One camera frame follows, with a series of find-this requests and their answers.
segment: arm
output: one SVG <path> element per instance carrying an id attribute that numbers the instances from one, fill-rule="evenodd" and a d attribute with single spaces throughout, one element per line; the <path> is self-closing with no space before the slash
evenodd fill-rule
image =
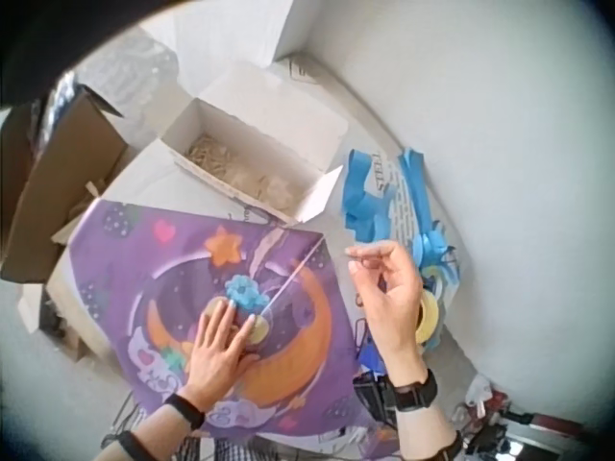
<path id="1" fill-rule="evenodd" d="M 363 300 L 365 319 L 395 387 L 427 379 L 427 366 L 416 344 L 416 327 L 423 282 L 406 249 L 384 241 L 352 247 L 349 270 Z M 380 276 L 386 293 L 378 287 Z M 397 412 L 404 459 L 426 459 L 455 440 L 455 430 L 437 405 Z"/>
<path id="2" fill-rule="evenodd" d="M 258 357 L 241 357 L 254 326 L 254 315 L 234 334 L 235 308 L 221 302 L 211 318 L 205 312 L 190 356 L 187 384 L 178 395 L 207 413 L 233 387 L 239 377 Z M 170 459 L 182 440 L 192 432 L 190 423 L 172 406 L 163 405 L 133 431 L 138 441 L 158 460 Z M 106 447 L 95 461 L 131 461 L 117 442 Z"/>

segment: orange star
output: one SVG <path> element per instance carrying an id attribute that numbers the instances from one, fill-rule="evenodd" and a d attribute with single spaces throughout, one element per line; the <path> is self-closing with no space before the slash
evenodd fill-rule
<path id="1" fill-rule="evenodd" d="M 223 266 L 229 262 L 236 264 L 241 261 L 239 245 L 241 245 L 241 235 L 228 233 L 220 226 L 215 236 L 205 241 L 205 248 L 211 253 L 211 263 L 215 267 Z"/>

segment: tape roll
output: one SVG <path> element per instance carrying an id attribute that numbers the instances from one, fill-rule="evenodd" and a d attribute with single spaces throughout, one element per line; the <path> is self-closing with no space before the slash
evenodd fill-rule
<path id="1" fill-rule="evenodd" d="M 423 290 L 421 294 L 421 314 L 423 318 L 416 329 L 416 344 L 423 344 L 430 339 L 438 325 L 440 316 L 438 301 L 428 290 Z"/>

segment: blue crocheted flower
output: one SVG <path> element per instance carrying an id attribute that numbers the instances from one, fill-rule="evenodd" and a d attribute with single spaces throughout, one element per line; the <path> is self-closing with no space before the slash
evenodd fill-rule
<path id="1" fill-rule="evenodd" d="M 258 291 L 258 283 L 248 276 L 233 276 L 224 284 L 227 298 L 249 311 L 261 311 L 268 303 L 269 297 L 261 295 Z"/>

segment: hand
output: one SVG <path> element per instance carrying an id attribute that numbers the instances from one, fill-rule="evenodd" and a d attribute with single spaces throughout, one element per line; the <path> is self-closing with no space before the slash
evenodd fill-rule
<path id="1" fill-rule="evenodd" d="M 241 356 L 255 324 L 254 314 L 239 331 L 233 326 L 234 314 L 234 303 L 221 301 L 211 318 L 204 311 L 199 319 L 190 374 L 178 395 L 200 411 L 209 411 L 259 359 L 254 354 Z"/>
<path id="2" fill-rule="evenodd" d="M 347 255 L 365 319 L 393 385 L 425 382 L 427 368 L 416 344 L 423 282 L 406 248 L 385 240 L 351 247 Z M 386 293 L 378 287 L 383 276 Z"/>

